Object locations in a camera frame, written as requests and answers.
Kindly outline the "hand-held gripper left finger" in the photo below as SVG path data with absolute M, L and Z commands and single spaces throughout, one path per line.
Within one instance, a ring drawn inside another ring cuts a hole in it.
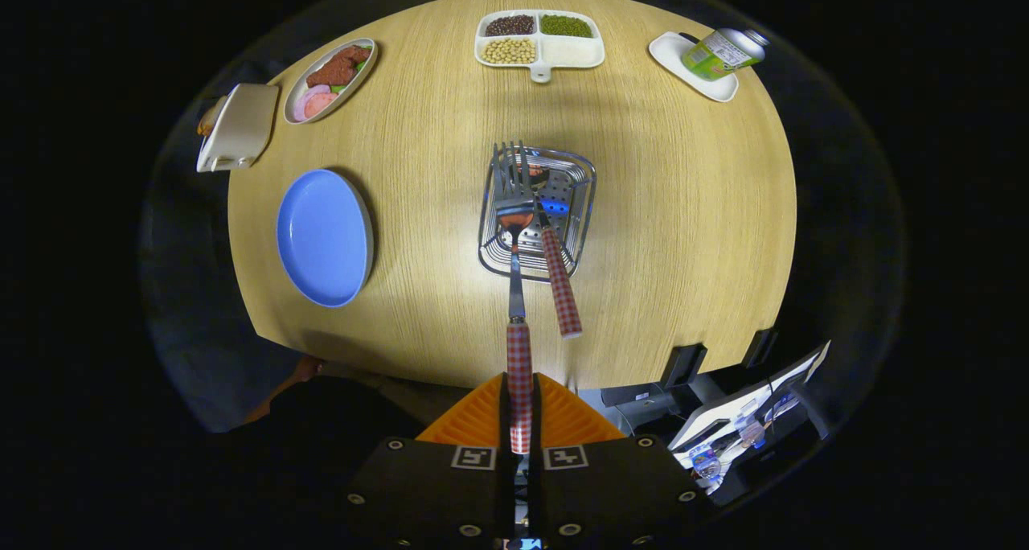
M 371 549 L 497 549 L 514 529 L 510 392 L 501 374 L 475 389 L 488 445 L 387 437 L 346 485 L 346 528 Z

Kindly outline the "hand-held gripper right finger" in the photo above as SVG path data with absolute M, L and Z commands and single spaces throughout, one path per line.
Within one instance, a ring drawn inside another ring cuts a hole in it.
M 535 374 L 531 536 L 548 549 L 676 549 L 710 502 L 654 435 L 622 435 L 584 400 Z

